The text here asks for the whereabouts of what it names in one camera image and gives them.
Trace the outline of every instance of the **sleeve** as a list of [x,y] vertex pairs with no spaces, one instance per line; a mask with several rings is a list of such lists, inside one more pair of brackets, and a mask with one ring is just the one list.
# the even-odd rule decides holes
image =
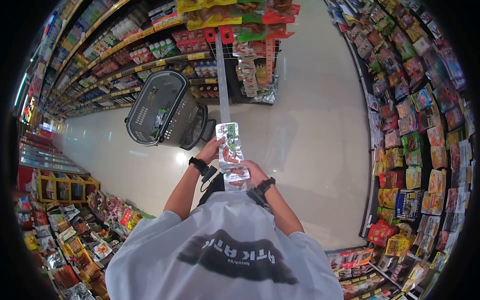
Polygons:
[[302,252],[317,290],[325,299],[342,300],[342,288],[320,243],[300,231],[292,232],[288,238]]

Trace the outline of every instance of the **aisle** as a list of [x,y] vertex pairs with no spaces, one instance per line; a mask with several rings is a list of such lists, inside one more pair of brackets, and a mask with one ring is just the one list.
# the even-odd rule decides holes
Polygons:
[[[282,42],[278,56],[277,103],[231,107],[231,120],[239,123],[245,158],[276,178],[307,234],[325,250],[364,245],[358,232],[370,157],[362,90],[325,3],[296,3],[301,5],[297,34]],[[103,190],[158,215],[195,152],[135,144],[123,122],[128,112],[68,119],[54,144],[101,181]]]

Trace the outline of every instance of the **yellow price label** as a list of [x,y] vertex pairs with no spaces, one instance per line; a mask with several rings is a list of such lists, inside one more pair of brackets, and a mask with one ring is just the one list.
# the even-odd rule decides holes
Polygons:
[[188,60],[201,60],[205,58],[205,53],[189,54],[187,58]]
[[131,44],[134,41],[138,40],[140,38],[140,34],[136,33],[134,35],[129,36],[128,38],[124,39],[123,42],[125,45]]

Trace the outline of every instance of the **hanging snack bag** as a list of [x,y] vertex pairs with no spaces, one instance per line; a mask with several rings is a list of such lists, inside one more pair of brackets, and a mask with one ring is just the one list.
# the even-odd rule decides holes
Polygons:
[[395,189],[379,189],[378,205],[385,208],[395,209],[395,202],[398,196],[398,188]]
[[421,204],[421,212],[423,214],[440,216],[444,209],[445,193],[433,193],[429,194],[425,192],[423,194],[423,200]]
[[413,104],[415,104],[415,109],[417,112],[420,112],[422,109],[429,107],[434,103],[432,87],[430,84],[427,84],[424,88],[410,96],[412,98]]
[[300,5],[292,4],[291,0],[267,0],[262,21],[264,24],[294,23],[299,12]]
[[447,171],[445,169],[441,171],[433,169],[430,172],[430,178],[428,183],[429,194],[445,192],[446,175]]
[[408,38],[402,32],[397,33],[392,41],[395,43],[398,52],[402,56],[402,61],[407,61],[417,55],[412,44],[408,41]]
[[421,186],[421,168],[420,167],[408,167],[405,171],[407,189],[417,189]]
[[461,109],[455,106],[451,111],[445,113],[447,119],[448,131],[452,131],[464,123],[464,118]]
[[395,226],[396,224],[400,223],[400,219],[395,218],[395,210],[393,209],[378,207],[377,216],[383,221],[387,222],[389,225]]
[[416,115],[417,114],[413,112],[405,118],[398,120],[398,133],[400,135],[418,131],[419,124]]
[[434,169],[446,168],[448,166],[447,154],[443,146],[431,146],[432,166]]
[[427,129],[427,135],[431,146],[445,146],[444,130],[441,124]]
[[435,102],[429,107],[424,108],[420,111],[419,123],[421,132],[424,132],[430,127],[441,124],[440,112],[438,111],[438,107]]

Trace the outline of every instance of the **black wrist strap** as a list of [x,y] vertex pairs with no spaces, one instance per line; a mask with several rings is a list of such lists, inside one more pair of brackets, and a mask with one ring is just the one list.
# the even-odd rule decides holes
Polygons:
[[209,180],[216,173],[216,168],[214,166],[208,167],[203,160],[197,159],[193,156],[188,161],[188,164],[193,164],[195,168],[200,171],[200,175],[203,176],[203,183],[207,182],[207,180]]

